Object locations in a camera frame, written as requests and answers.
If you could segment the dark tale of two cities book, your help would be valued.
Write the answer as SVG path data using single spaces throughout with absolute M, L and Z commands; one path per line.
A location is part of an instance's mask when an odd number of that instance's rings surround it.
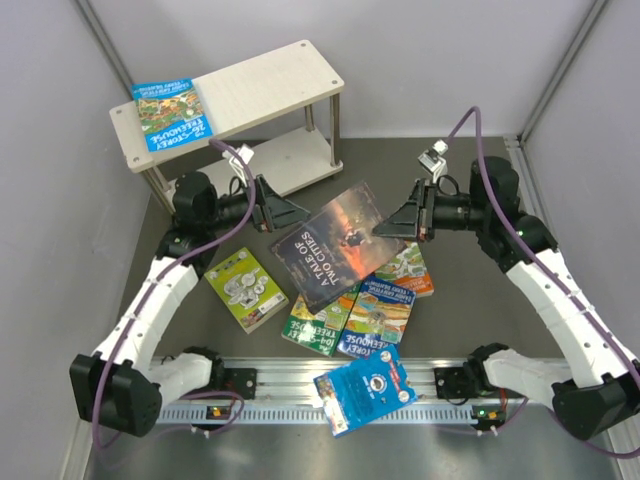
M 405 248 L 402 240 L 373 234 L 381 221 L 374 193 L 360 181 L 271 245 L 310 313 L 327 307 Z

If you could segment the green 104-storey treehouse book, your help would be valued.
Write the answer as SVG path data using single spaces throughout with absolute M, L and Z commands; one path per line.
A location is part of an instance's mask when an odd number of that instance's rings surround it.
M 337 300 L 312 314 L 301 295 L 293 304 L 281 336 L 290 342 L 331 357 L 347 324 L 360 285 L 356 284 Z

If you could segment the blue back-cover book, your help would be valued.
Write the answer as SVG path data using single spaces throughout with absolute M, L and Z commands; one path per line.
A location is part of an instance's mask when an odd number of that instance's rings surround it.
M 393 345 L 316 377 L 314 386 L 335 438 L 418 400 Z

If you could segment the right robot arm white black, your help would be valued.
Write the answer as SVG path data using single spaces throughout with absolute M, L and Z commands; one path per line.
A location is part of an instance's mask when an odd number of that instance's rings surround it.
M 463 365 L 465 395 L 504 388 L 549 408 L 573 437 L 586 441 L 639 412 L 639 360 L 623 347 L 587 301 L 545 224 L 526 213 L 519 176 L 504 158 L 472 163 L 469 190 L 445 193 L 442 156 L 419 159 L 428 176 L 375 235 L 430 241 L 438 230 L 471 231 L 530 302 L 567 362 L 553 367 L 500 343 L 474 350 Z

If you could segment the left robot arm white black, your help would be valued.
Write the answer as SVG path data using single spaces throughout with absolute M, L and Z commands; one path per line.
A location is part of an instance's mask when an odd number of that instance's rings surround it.
M 79 416 L 94 435 L 106 427 L 143 437 L 168 404 L 194 391 L 205 397 L 223 391 L 226 374 L 216 352 L 189 347 L 154 366 L 156 348 L 221 243 L 245 224 L 273 232 L 310 216 L 261 175 L 233 195 L 219 195 L 206 174 L 191 172 L 176 181 L 172 203 L 171 226 L 134 300 L 94 352 L 77 355 L 70 365 Z

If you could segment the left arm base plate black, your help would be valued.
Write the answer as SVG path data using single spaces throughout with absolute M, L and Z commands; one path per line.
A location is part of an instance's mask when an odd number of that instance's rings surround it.
M 257 370 L 254 368 L 222 367 L 213 372 L 210 382 L 200 392 L 232 391 L 245 400 L 255 398 Z

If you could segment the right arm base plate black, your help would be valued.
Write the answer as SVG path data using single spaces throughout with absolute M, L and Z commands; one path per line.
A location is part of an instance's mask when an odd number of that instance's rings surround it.
M 436 397 L 440 400 L 459 402 L 475 399 L 522 399 L 523 396 L 511 390 L 503 393 L 493 387 L 478 387 L 461 366 L 436 367 L 433 370 Z

